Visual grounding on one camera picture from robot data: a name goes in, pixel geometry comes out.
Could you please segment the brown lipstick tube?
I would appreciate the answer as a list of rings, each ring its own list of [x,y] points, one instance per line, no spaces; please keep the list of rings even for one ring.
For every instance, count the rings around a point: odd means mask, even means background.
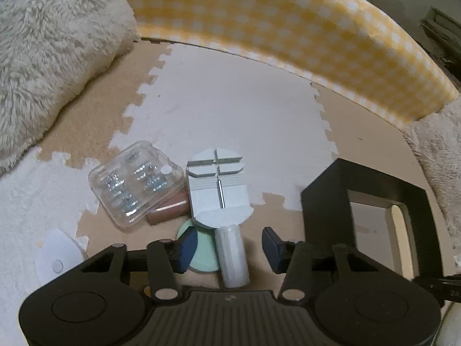
[[[152,208],[147,214],[147,220],[155,225],[180,216],[190,214],[190,202],[187,192],[179,192],[162,204]]]

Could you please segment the fluffy grey pillow right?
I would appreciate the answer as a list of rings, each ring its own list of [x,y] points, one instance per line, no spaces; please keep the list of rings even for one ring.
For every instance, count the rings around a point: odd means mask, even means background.
[[[403,129],[444,214],[454,248],[460,247],[461,104],[457,99],[439,112]]]

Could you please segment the fluffy grey pillow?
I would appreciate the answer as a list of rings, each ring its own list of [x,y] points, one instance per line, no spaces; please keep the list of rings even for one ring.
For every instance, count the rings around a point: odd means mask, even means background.
[[[461,104],[457,99],[439,112],[403,129],[444,214],[454,248],[460,247]]]
[[[127,0],[1,0],[1,172],[134,46]]]

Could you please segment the clear plastic screw box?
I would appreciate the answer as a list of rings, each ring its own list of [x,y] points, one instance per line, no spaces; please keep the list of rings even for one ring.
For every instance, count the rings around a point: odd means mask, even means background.
[[[88,182],[112,221],[127,229],[176,195],[185,178],[167,155],[148,141],[138,141],[94,168]]]

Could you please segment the yellow gingham sofa cushion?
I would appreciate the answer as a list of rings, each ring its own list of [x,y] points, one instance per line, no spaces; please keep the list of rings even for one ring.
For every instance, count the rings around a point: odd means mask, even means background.
[[[395,127],[459,97],[442,69],[366,0],[127,0],[140,36],[214,48],[307,77]]]

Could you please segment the dark wooden shelf clutter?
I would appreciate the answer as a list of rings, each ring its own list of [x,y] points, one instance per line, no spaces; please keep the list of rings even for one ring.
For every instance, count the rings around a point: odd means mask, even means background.
[[[460,22],[432,6],[421,25],[424,33],[442,50],[439,58],[460,88]]]

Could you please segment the white oval plastic piece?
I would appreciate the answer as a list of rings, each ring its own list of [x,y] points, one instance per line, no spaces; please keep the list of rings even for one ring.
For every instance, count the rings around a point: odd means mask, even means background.
[[[77,242],[61,229],[53,229],[38,248],[34,264],[42,285],[80,265],[87,255]]]

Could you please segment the white watch link remover tool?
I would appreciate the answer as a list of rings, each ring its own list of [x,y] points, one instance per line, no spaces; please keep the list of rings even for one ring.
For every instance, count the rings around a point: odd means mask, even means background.
[[[187,163],[192,219],[214,232],[224,287],[249,284],[241,224],[253,214],[243,157],[225,148],[208,148]]]

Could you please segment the fluffy grey pillow left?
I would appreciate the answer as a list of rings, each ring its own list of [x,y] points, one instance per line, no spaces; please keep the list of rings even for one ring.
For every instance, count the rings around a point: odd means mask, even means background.
[[[127,0],[1,0],[1,172],[134,46]]]

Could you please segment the black square tray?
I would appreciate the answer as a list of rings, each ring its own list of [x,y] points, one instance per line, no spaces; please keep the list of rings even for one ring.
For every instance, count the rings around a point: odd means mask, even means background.
[[[443,275],[438,232],[425,189],[345,159],[336,159],[301,194],[305,240],[352,246],[402,274],[390,208],[405,218],[414,277]]]

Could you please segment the cream nail file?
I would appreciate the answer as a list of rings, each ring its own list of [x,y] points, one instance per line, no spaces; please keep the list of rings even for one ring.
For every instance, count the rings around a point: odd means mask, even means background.
[[[402,274],[407,280],[411,280],[414,278],[413,258],[403,211],[397,205],[392,205],[390,214],[395,227]]]

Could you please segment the mint green round compact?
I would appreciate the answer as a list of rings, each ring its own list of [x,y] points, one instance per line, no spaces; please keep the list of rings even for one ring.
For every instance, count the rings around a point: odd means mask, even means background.
[[[179,238],[189,227],[195,227],[198,233],[198,245],[189,269],[195,272],[218,272],[220,270],[219,259],[216,252],[214,231],[196,225],[191,219],[185,221],[177,232]]]

